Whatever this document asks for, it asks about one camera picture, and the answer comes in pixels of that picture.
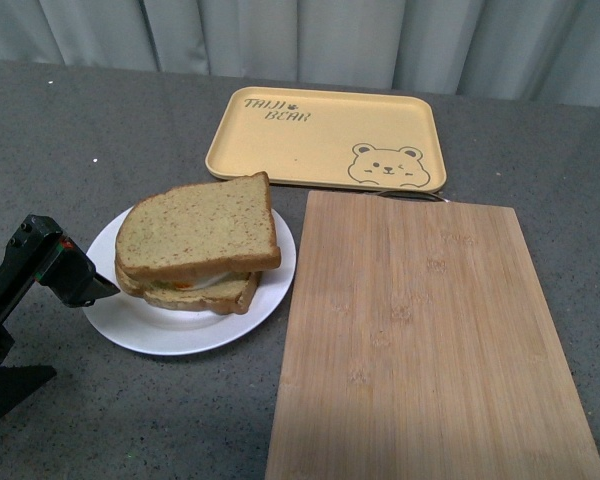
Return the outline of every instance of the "sandwich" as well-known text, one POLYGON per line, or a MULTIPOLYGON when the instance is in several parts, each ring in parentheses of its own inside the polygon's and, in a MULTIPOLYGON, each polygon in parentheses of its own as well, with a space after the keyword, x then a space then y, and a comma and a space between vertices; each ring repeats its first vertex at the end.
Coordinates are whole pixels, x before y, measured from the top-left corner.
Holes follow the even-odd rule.
POLYGON ((280 263, 266 172, 148 197, 115 242, 120 288, 171 310, 244 314, 280 263))

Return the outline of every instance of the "wooden cutting board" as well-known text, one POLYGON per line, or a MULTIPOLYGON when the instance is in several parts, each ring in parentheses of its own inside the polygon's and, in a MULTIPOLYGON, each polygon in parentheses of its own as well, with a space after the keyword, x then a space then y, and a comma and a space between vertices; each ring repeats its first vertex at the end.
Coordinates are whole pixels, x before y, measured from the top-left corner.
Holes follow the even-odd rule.
POLYGON ((267 479, 600 479, 515 212, 311 192, 267 479))

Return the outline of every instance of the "yellow tray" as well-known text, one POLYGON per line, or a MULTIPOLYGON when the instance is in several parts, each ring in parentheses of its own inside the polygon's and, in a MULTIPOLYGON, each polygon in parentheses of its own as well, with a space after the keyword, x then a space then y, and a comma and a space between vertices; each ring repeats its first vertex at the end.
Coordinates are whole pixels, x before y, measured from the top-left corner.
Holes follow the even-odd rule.
POLYGON ((446 181, 433 113, 413 97, 247 87, 206 158, 219 178, 264 170, 272 183, 435 192, 446 181))

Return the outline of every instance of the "bear face illustration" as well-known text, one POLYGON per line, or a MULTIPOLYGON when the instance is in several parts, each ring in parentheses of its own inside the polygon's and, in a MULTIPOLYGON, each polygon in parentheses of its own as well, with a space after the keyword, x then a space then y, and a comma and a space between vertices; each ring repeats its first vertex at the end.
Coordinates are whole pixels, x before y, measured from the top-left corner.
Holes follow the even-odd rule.
POLYGON ((353 147, 356 158, 349 166, 349 176, 361 184, 388 187, 422 187, 431 176, 420 163, 422 152, 413 147, 400 150, 375 148, 368 143, 353 147))

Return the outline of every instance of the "table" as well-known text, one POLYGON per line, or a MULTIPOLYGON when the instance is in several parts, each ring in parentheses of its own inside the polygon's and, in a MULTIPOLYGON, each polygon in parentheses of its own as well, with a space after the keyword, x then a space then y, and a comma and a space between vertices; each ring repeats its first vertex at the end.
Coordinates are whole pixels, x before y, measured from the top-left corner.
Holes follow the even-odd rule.
MULTIPOLYGON (((205 155, 248 85, 356 91, 0 61, 0 262, 29 213, 86 250, 139 199, 214 181, 205 155)), ((441 193, 515 208, 600 452, 600 109, 415 96, 434 112, 441 193)), ((307 193, 272 188, 296 244, 307 193)), ((6 322, 5 365, 57 376, 0 420, 0 478, 262 478, 291 295, 238 341, 159 357, 34 285, 6 322)))

